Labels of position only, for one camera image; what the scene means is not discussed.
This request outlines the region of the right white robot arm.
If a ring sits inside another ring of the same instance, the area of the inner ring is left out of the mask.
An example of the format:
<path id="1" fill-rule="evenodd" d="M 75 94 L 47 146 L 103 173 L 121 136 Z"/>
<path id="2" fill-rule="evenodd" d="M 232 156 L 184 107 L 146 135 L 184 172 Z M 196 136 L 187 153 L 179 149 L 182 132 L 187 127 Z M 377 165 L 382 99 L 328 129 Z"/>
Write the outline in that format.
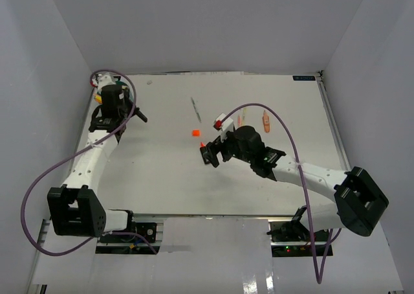
<path id="1" fill-rule="evenodd" d="M 251 126 L 220 134 L 201 149 L 206 164 L 218 167 L 232 158 L 248 163 L 258 176 L 289 183 L 315 192 L 330 200 L 319 207 L 301 207 L 295 213 L 291 228 L 302 242 L 316 231 L 346 228 L 359 236 L 370 236 L 389 205 L 389 200 L 367 170 L 333 170 L 309 163 L 297 163 L 281 150 L 266 146 Z"/>

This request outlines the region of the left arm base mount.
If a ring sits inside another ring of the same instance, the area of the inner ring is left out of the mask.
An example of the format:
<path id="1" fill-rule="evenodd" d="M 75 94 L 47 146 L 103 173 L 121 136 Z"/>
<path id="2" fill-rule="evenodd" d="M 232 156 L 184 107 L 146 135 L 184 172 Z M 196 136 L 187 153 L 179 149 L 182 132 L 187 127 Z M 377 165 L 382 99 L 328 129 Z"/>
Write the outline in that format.
<path id="1" fill-rule="evenodd" d="M 98 239 L 96 254 L 156 255 L 162 240 L 162 226 L 156 222 L 132 222 L 131 233 L 122 231 Z"/>

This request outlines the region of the black highlighter orange tip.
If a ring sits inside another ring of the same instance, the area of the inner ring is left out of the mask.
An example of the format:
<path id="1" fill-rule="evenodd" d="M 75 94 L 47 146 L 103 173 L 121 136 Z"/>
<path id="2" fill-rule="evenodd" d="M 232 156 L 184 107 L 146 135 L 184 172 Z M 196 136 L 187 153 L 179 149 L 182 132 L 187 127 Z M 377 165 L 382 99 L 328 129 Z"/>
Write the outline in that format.
<path id="1" fill-rule="evenodd" d="M 200 150 L 201 157 L 202 157 L 204 164 L 210 164 L 210 160 L 208 158 L 208 149 L 203 142 L 200 143 L 199 150 Z"/>

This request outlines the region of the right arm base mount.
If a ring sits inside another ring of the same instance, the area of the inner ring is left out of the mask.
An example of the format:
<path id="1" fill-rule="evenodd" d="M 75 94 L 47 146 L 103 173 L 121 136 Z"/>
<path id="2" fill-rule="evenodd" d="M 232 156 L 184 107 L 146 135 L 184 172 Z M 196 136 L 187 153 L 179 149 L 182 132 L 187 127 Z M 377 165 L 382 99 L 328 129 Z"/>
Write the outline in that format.
<path id="1" fill-rule="evenodd" d="M 307 215 L 306 207 L 299 208 L 287 221 L 269 222 L 267 235 L 270 237 L 273 258 L 312 257 L 309 230 L 300 223 L 303 215 Z"/>

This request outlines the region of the yellow capped white marker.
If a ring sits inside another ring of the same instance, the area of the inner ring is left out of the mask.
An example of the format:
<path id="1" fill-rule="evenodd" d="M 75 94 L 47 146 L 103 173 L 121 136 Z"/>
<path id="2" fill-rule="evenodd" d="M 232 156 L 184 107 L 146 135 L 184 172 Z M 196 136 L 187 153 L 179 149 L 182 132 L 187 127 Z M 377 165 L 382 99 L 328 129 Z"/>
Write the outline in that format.
<path id="1" fill-rule="evenodd" d="M 95 101 L 97 101 L 97 103 L 101 104 L 102 103 L 102 98 L 100 95 L 95 95 L 94 96 Z"/>

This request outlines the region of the orange highlighter cap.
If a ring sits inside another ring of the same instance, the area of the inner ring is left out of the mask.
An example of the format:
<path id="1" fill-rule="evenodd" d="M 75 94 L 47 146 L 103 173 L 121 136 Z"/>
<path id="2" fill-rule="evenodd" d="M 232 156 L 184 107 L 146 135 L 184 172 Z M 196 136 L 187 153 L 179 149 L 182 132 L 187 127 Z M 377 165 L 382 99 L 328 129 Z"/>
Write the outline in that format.
<path id="1" fill-rule="evenodd" d="M 193 137 L 199 137 L 201 135 L 201 133 L 200 133 L 200 131 L 199 130 L 193 130 L 192 131 L 192 136 Z"/>

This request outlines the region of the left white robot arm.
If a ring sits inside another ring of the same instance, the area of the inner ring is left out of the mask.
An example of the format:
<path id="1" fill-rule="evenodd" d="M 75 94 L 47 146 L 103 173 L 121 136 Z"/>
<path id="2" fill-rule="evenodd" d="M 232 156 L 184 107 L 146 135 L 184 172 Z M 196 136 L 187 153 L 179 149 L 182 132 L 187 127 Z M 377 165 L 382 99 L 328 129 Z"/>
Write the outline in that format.
<path id="1" fill-rule="evenodd" d="M 98 185 L 110 155 L 126 129 L 122 126 L 129 113 L 147 122 L 147 117 L 133 108 L 130 92 L 124 85 L 111 84 L 101 90 L 102 103 L 94 109 L 88 128 L 88 150 L 82 153 L 62 186 L 52 187 L 47 202 L 54 232 L 58 236 L 97 238 L 106 232 L 121 241 L 136 236 L 130 210 L 105 209 L 98 199 Z"/>

